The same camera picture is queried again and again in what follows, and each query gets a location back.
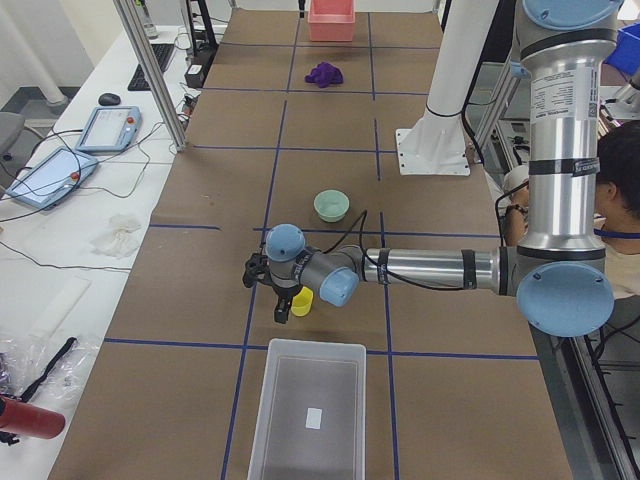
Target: person's arm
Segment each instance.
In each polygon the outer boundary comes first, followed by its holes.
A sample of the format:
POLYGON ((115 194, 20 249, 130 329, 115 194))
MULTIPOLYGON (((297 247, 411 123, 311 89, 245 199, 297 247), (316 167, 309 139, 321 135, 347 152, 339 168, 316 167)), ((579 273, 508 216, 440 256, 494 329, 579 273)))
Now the person's arm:
POLYGON ((509 247, 518 244, 527 231, 527 213, 529 211, 529 187, 518 190, 511 198, 504 217, 504 239, 509 247))

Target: yellow object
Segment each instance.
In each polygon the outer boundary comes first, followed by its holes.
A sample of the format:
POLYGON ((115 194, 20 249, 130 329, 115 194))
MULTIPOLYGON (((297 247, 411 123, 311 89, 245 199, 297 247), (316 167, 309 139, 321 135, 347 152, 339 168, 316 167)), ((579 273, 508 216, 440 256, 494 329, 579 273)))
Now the yellow object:
POLYGON ((309 310, 311 310, 311 303, 313 302, 313 291, 307 287, 302 287, 302 290, 298 295, 293 297, 291 303, 291 313, 296 317, 304 317, 309 310))

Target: dark hair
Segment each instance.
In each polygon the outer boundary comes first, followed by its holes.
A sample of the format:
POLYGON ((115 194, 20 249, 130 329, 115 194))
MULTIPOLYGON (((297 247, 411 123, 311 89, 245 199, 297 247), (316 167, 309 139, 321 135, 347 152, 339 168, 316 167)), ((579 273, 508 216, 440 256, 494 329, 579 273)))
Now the dark hair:
POLYGON ((598 142, 597 183, 614 183, 627 211, 640 219, 640 120, 611 130, 598 142))

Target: computer mouse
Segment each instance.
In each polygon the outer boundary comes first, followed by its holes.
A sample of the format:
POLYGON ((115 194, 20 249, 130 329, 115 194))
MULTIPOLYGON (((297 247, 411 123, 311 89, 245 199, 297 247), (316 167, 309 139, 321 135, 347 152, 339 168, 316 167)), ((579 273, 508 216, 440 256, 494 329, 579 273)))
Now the computer mouse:
POLYGON ((113 105, 120 105, 120 97, 115 93, 103 93, 98 98, 98 103, 103 107, 110 107, 113 105))

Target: person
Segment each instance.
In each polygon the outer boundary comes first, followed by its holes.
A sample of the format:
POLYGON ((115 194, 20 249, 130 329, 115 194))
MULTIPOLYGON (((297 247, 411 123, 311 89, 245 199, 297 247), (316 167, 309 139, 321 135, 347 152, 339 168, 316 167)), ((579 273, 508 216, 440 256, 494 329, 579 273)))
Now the person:
MULTIPOLYGON (((610 131, 598 142, 595 233, 605 244, 605 274, 615 298, 640 295, 640 121, 610 131)), ((505 214, 505 242, 526 232, 528 188, 515 192, 505 214)))

